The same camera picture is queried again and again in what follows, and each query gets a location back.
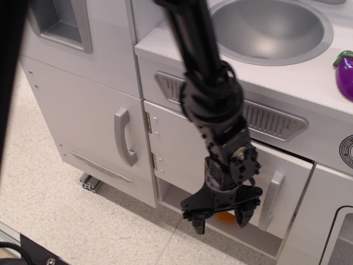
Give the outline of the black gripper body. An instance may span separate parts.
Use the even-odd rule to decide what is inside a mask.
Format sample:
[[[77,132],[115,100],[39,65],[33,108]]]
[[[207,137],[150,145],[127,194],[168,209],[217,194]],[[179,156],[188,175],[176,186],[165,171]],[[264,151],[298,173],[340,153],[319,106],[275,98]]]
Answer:
[[[205,181],[201,189],[181,202],[184,219],[192,217],[209,219],[216,213],[235,211],[237,208],[254,208],[260,205],[262,189],[250,184],[233,184],[226,189],[217,188]]]

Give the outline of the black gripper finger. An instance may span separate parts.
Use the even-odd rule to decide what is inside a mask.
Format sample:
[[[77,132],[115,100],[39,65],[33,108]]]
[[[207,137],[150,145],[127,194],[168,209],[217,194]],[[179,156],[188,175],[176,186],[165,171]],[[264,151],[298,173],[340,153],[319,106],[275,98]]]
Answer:
[[[206,223],[205,219],[192,217],[191,223],[192,223],[197,234],[199,234],[199,235],[205,234],[205,223]]]
[[[237,219],[237,223],[240,228],[244,228],[247,226],[249,221],[251,220],[253,214],[254,214],[255,209],[254,208],[237,208],[234,213]]]

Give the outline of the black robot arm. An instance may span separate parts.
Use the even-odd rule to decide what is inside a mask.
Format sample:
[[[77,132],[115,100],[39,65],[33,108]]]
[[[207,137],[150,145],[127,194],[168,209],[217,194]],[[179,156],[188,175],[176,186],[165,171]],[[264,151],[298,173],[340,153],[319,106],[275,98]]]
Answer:
[[[219,57],[205,1],[2,1],[1,91],[11,89],[19,62],[62,160],[155,206],[135,45],[163,19],[186,67],[182,111],[209,152],[202,188],[181,202],[183,217],[203,234],[206,219],[233,210],[243,227],[260,203],[251,182],[260,166],[243,91]]]

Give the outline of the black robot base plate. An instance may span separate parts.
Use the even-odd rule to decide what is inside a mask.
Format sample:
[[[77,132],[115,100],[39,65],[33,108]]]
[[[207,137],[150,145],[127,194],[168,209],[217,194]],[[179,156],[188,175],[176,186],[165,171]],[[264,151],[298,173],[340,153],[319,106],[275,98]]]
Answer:
[[[24,235],[20,235],[19,240],[1,236],[1,250],[15,255],[15,257],[1,258],[1,264],[69,264]]]

